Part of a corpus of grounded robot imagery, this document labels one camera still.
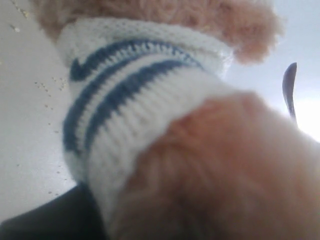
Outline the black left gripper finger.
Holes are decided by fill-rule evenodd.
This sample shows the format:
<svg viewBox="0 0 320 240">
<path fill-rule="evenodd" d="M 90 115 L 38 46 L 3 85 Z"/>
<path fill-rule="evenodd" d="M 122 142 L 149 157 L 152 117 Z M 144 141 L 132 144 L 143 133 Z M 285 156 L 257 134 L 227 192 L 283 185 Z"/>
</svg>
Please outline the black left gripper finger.
<svg viewBox="0 0 320 240">
<path fill-rule="evenodd" d="M 54 200 L 0 224 L 2 240 L 106 240 L 89 188 L 78 184 Z"/>
</svg>

